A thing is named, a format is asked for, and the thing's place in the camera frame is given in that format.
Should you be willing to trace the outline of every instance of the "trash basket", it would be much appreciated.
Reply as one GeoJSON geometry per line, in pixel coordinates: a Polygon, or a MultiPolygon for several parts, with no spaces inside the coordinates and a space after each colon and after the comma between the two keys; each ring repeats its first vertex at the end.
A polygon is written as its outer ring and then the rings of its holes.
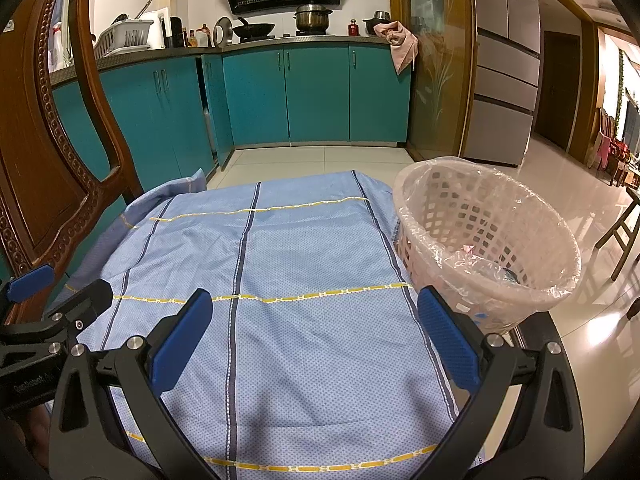
{"type": "Polygon", "coordinates": [[[578,244],[532,190],[456,157],[418,162],[396,177],[396,249],[415,287],[434,285],[487,332],[505,333],[572,293],[578,244]]]}

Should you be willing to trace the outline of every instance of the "stool leg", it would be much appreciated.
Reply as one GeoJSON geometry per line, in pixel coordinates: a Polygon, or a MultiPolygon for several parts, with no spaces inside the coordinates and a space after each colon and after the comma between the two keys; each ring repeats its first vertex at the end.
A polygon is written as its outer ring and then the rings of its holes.
{"type": "Polygon", "coordinates": [[[638,220],[636,220],[636,226],[634,227],[634,230],[631,233],[631,236],[629,237],[629,241],[626,243],[626,247],[625,247],[624,252],[622,253],[622,257],[620,258],[620,261],[616,265],[616,268],[613,270],[613,274],[611,275],[611,279],[614,282],[617,280],[618,275],[620,274],[620,271],[622,270],[622,267],[624,266],[624,264],[626,262],[626,259],[629,257],[629,253],[631,252],[631,249],[634,246],[636,238],[638,237],[638,231],[639,230],[640,230],[640,217],[638,217],[638,220]]]}
{"type": "Polygon", "coordinates": [[[631,320],[633,316],[636,316],[640,312],[640,298],[636,298],[636,300],[631,304],[628,312],[626,313],[626,318],[631,320]]]}
{"type": "Polygon", "coordinates": [[[611,229],[609,229],[604,236],[598,240],[598,242],[596,243],[596,249],[601,248],[605,243],[607,243],[607,240],[609,240],[609,238],[611,238],[613,236],[613,233],[622,225],[622,222],[624,222],[628,216],[631,214],[631,212],[634,210],[634,208],[636,207],[636,202],[631,203],[631,205],[629,207],[626,208],[626,211],[622,213],[622,215],[620,216],[620,218],[618,218],[614,224],[612,225],[611,229]]]}

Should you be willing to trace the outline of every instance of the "countertop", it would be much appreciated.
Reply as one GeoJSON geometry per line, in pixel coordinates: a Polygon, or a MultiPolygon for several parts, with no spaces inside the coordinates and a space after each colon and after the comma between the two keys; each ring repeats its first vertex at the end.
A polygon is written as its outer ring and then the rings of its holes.
{"type": "MultiPolygon", "coordinates": [[[[295,43],[375,43],[387,44],[386,40],[377,36],[292,36],[290,38],[274,38],[272,40],[249,41],[247,43],[232,44],[223,48],[160,48],[155,50],[142,50],[130,54],[103,57],[96,61],[98,70],[109,70],[119,66],[125,66],[145,61],[165,59],[168,57],[202,56],[204,54],[225,54],[248,48],[262,46],[279,46],[295,43]]],[[[60,86],[76,79],[76,67],[69,66],[62,70],[56,70],[50,74],[51,85],[60,86]]]]}

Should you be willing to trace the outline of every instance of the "white dish rack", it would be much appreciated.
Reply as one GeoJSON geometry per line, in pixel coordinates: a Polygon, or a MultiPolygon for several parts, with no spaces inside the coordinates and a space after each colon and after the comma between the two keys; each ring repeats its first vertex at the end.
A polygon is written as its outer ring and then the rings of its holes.
{"type": "Polygon", "coordinates": [[[146,38],[153,20],[123,20],[106,28],[94,46],[95,59],[147,50],[146,38]]]}

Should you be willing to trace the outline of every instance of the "green vine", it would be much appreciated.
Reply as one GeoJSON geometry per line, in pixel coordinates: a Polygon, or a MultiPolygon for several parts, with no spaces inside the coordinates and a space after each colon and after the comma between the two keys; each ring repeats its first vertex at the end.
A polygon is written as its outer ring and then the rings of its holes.
{"type": "Polygon", "coordinates": [[[615,137],[618,137],[618,131],[620,129],[620,112],[622,111],[622,94],[625,91],[625,54],[622,49],[618,49],[618,59],[620,61],[620,79],[618,81],[618,106],[616,107],[616,133],[615,137]]]}

